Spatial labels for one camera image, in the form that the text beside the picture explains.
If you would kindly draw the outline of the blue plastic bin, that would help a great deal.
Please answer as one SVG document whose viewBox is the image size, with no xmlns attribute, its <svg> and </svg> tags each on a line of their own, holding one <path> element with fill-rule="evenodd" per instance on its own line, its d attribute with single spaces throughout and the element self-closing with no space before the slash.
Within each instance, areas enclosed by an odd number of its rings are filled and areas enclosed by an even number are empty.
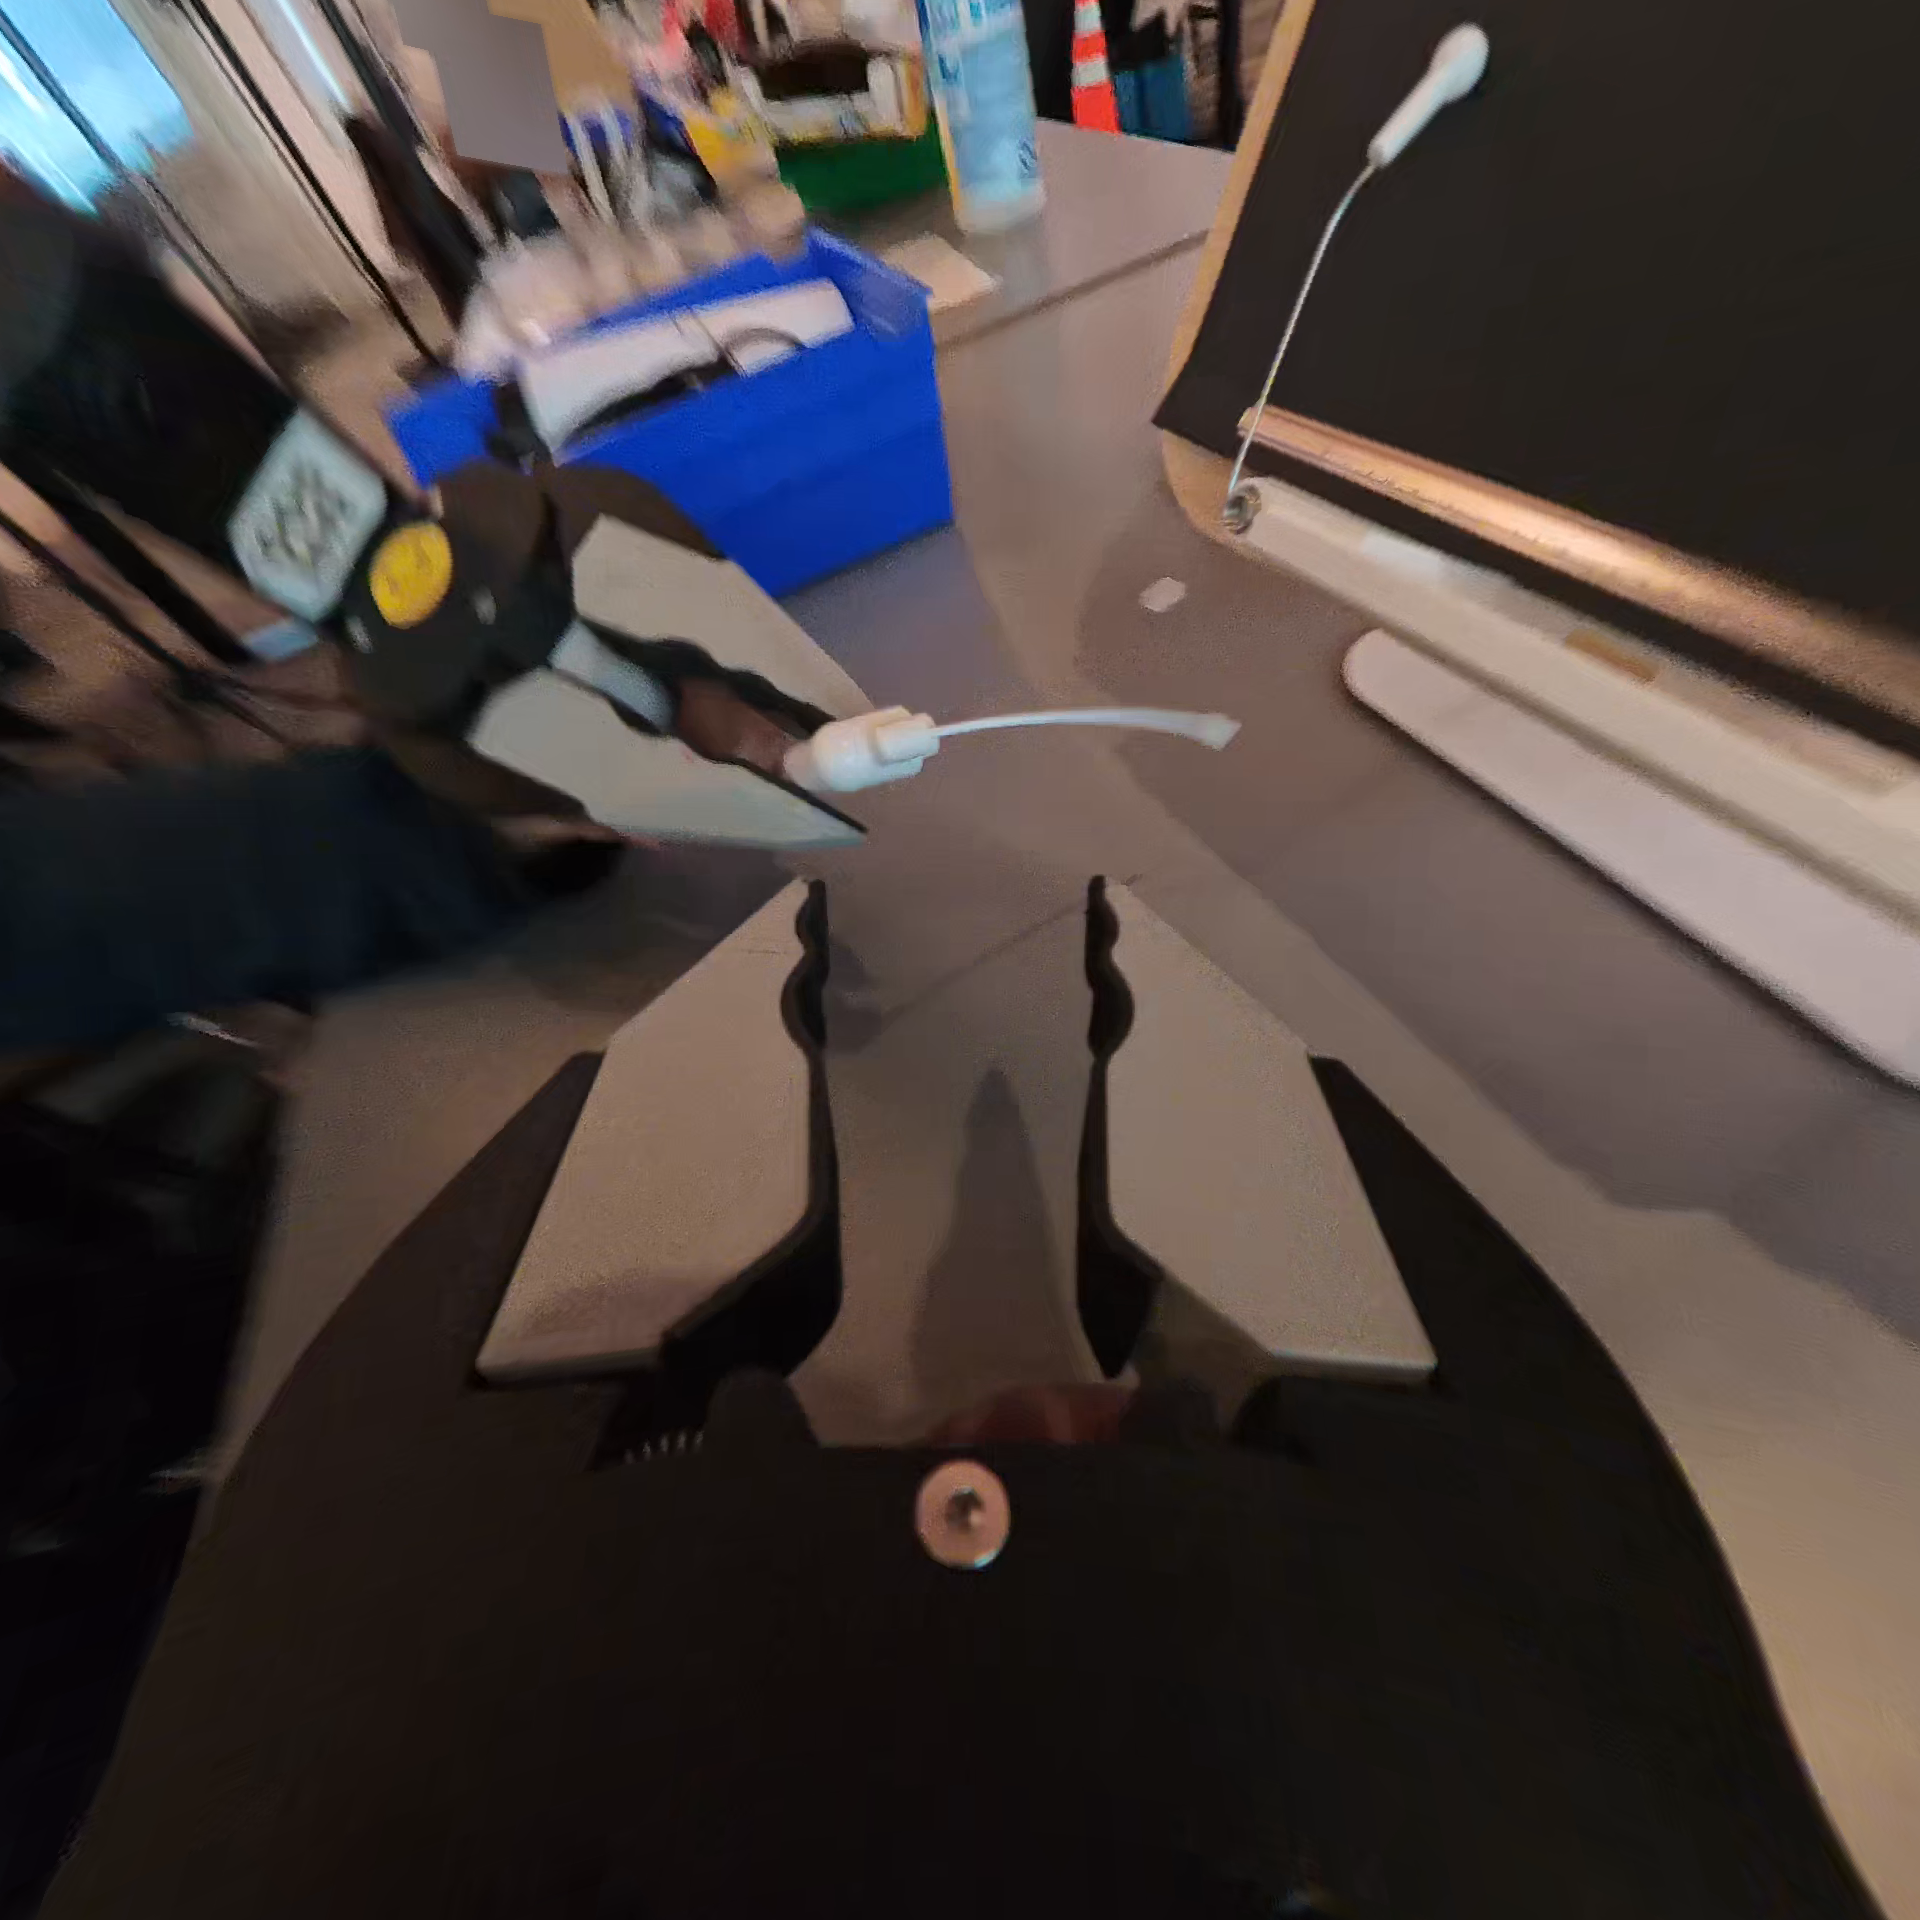
<svg viewBox="0 0 1920 1920">
<path fill-rule="evenodd" d="M 559 451 L 535 442 L 508 385 L 521 358 L 583 333 L 828 278 L 850 302 L 837 341 Z M 561 332 L 429 378 L 384 408 L 420 484 L 489 459 L 535 478 L 619 472 L 678 507 L 768 594 L 784 597 L 948 525 L 951 492 L 933 327 L 924 290 L 870 252 L 810 228 Z"/>
</svg>

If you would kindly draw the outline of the green box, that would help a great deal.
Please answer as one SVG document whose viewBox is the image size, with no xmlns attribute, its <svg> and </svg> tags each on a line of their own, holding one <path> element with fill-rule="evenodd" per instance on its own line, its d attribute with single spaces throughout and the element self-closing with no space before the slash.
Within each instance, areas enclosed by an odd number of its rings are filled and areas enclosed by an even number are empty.
<svg viewBox="0 0 1920 1920">
<path fill-rule="evenodd" d="M 930 194 L 948 183 L 940 122 L 904 134 L 778 141 L 779 179 L 811 218 L 848 218 Z"/>
</svg>

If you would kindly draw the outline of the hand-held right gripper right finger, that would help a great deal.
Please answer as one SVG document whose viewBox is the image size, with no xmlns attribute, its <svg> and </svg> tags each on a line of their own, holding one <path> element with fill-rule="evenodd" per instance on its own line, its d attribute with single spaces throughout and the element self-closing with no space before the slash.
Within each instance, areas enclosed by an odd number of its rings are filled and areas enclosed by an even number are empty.
<svg viewBox="0 0 1920 1920">
<path fill-rule="evenodd" d="M 1427 1381 L 1431 1342 L 1307 1043 L 1105 875 L 1081 966 L 1074 1308 L 1098 1372 Z"/>
</svg>

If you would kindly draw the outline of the pale paper note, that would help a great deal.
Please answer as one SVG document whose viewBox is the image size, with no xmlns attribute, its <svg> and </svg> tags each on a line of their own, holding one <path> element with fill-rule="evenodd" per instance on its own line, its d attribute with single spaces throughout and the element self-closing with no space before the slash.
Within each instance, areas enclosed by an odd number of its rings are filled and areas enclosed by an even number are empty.
<svg viewBox="0 0 1920 1920">
<path fill-rule="evenodd" d="M 1000 278 L 980 265 L 971 254 L 931 231 L 898 241 L 880 258 L 924 290 L 931 315 L 971 306 L 1000 287 Z"/>
</svg>

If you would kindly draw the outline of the white flat packet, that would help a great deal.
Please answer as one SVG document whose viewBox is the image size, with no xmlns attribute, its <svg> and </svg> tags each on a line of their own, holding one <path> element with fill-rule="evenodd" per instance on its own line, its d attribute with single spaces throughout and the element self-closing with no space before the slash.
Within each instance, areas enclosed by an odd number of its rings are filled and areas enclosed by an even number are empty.
<svg viewBox="0 0 1920 1920">
<path fill-rule="evenodd" d="M 708 300 L 583 333 L 519 358 L 506 385 L 540 445 L 558 454 L 618 424 L 778 367 L 853 329 L 828 278 Z"/>
</svg>

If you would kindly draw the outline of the black panel wooden stand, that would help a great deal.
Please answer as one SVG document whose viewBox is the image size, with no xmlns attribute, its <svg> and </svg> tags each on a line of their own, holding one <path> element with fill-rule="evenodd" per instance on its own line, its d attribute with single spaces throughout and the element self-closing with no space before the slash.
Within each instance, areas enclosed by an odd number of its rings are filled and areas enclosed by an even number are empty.
<svg viewBox="0 0 1920 1920">
<path fill-rule="evenodd" d="M 1156 426 L 1233 455 L 1330 212 L 1455 26 L 1486 71 L 1344 214 L 1271 405 L 1846 632 L 1719 636 L 1298 451 L 1252 467 L 1914 753 L 1915 3 L 1286 3 Z"/>
</svg>

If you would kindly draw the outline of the white stand base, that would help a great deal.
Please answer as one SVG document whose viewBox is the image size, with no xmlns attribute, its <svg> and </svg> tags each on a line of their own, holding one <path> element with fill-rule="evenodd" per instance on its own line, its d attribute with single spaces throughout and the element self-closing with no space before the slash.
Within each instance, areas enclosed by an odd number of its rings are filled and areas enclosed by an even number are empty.
<svg viewBox="0 0 1920 1920">
<path fill-rule="evenodd" d="M 1372 617 L 1340 667 L 1361 707 L 1918 1086 L 1915 756 L 1275 478 L 1221 520 Z"/>
</svg>

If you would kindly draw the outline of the person's left forearm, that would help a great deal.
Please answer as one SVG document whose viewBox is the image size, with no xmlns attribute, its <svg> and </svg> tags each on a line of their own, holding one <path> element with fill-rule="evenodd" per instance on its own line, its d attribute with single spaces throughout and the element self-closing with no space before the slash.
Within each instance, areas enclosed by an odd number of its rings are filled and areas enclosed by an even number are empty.
<svg viewBox="0 0 1920 1920">
<path fill-rule="evenodd" d="M 513 839 L 373 746 L 8 790 L 4 1057 L 455 964 L 623 852 L 569 826 Z"/>
</svg>

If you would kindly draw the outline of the white and blue bottle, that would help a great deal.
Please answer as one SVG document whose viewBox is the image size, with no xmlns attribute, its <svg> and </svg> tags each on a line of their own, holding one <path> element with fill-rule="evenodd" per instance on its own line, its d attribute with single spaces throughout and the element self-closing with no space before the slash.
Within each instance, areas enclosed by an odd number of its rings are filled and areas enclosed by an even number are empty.
<svg viewBox="0 0 1920 1920">
<path fill-rule="evenodd" d="M 957 228 L 1019 228 L 1043 210 L 1040 114 L 1019 2 L 918 2 L 930 103 Z"/>
</svg>

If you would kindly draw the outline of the white cable adapter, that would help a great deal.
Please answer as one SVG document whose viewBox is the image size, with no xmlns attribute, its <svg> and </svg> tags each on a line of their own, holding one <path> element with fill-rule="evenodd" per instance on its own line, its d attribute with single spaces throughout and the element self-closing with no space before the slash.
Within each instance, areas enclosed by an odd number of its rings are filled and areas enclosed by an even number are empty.
<svg viewBox="0 0 1920 1920">
<path fill-rule="evenodd" d="M 1221 752 L 1239 734 L 1239 722 L 1220 712 L 1137 705 L 1047 707 L 953 722 L 884 707 L 828 722 L 796 741 L 781 757 L 781 775 L 814 795 L 863 793 L 916 777 L 948 741 L 1043 730 L 1148 734 Z"/>
</svg>

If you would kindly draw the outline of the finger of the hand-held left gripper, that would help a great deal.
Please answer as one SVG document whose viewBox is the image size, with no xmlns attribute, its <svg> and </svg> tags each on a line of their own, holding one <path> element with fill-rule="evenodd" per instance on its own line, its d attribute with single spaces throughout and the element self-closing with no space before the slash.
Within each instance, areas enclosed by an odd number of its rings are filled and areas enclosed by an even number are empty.
<svg viewBox="0 0 1920 1920">
<path fill-rule="evenodd" d="M 741 852 L 860 846 L 862 824 L 747 762 L 713 759 L 633 724 L 598 688 L 541 667 L 489 696 L 466 746 L 492 765 L 563 795 L 627 839 Z"/>
<path fill-rule="evenodd" d="M 727 557 L 612 516 L 569 559 L 568 679 L 664 728 L 687 684 L 727 688 L 789 732 L 873 709 L 845 667 Z"/>
</svg>

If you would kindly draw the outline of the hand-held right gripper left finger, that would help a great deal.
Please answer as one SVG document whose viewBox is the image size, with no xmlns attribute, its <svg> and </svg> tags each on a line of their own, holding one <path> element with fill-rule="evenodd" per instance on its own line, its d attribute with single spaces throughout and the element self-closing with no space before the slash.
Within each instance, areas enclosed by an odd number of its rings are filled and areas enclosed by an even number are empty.
<svg viewBox="0 0 1920 1920">
<path fill-rule="evenodd" d="M 789 1373 L 842 1302 L 828 893 L 796 880 L 622 1023 L 475 1368 Z"/>
</svg>

